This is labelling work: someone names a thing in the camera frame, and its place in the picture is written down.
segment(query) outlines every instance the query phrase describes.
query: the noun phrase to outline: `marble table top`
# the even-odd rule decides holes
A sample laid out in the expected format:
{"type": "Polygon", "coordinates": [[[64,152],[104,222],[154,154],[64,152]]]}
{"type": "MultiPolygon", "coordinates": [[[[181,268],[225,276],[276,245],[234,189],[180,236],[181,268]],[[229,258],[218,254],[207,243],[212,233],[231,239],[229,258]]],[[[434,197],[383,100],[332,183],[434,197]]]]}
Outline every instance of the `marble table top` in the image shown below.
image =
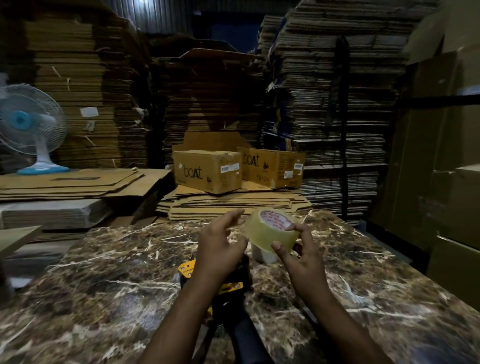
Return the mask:
{"type": "MultiPolygon", "coordinates": [[[[480,362],[477,311],[334,215],[303,215],[325,251],[330,288],[394,362],[480,362]]],[[[206,224],[90,231],[0,311],[0,363],[134,363],[175,301],[177,267],[206,224]]],[[[247,310],[275,362],[326,362],[284,267],[251,260],[251,270],[247,310]]],[[[219,330],[206,363],[233,362],[219,330]]]]}

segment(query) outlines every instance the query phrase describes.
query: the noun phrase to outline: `clear tape roll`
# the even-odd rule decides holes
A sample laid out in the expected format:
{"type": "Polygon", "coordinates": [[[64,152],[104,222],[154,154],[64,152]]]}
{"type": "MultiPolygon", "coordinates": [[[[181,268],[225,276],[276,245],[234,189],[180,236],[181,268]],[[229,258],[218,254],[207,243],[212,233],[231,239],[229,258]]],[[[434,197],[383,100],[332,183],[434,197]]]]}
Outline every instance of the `clear tape roll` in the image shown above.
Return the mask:
{"type": "Polygon", "coordinates": [[[272,249],[274,241],[280,242],[288,252],[292,250],[299,232],[285,229],[294,222],[297,220],[282,211],[261,207],[252,212],[243,230],[252,244],[275,255],[272,249]]]}

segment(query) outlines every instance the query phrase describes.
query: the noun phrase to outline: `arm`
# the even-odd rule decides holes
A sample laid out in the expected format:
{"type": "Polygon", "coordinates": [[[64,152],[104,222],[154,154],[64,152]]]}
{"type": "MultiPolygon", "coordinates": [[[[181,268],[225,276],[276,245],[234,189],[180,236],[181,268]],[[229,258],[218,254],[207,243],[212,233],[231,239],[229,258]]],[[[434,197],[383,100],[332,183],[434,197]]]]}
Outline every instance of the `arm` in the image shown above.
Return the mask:
{"type": "Polygon", "coordinates": [[[139,364],[177,364],[192,360],[208,306],[247,248],[244,236],[232,245],[227,240],[228,228],[236,225],[243,211],[230,211],[216,218],[200,233],[192,277],[148,343],[139,364]]]}
{"type": "Polygon", "coordinates": [[[303,243],[300,259],[290,255],[278,242],[272,248],[285,264],[293,288],[313,312],[338,348],[345,363],[391,364],[391,359],[336,300],[328,288],[323,255],[307,225],[293,224],[303,243]]]}

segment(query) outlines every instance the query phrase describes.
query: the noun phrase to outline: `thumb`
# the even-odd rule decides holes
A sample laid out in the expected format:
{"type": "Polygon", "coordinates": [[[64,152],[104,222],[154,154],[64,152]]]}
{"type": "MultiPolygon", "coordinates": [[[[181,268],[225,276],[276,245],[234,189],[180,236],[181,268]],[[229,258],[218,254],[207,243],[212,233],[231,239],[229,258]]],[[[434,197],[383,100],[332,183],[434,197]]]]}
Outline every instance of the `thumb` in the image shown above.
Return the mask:
{"type": "Polygon", "coordinates": [[[287,250],[283,247],[283,245],[280,244],[279,242],[273,242],[272,248],[280,258],[280,260],[283,262],[283,264],[285,265],[285,268],[287,268],[287,270],[290,271],[292,264],[295,263],[295,260],[294,260],[295,258],[292,257],[287,252],[287,250]]]}
{"type": "Polygon", "coordinates": [[[238,257],[237,260],[240,260],[245,249],[247,249],[248,239],[244,235],[239,235],[238,240],[235,244],[230,246],[232,253],[234,254],[235,258],[238,257]]]}

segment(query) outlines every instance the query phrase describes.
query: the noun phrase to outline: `table fan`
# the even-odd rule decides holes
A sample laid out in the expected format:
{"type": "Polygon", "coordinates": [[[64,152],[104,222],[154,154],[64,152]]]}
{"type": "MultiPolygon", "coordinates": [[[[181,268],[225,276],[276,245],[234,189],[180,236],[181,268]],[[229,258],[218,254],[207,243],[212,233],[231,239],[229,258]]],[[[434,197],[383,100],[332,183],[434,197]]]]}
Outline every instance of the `table fan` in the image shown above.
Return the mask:
{"type": "Polygon", "coordinates": [[[50,159],[67,134],[60,105],[45,92],[27,84],[0,90],[0,140],[20,153],[36,155],[36,162],[18,174],[67,172],[50,159]]]}

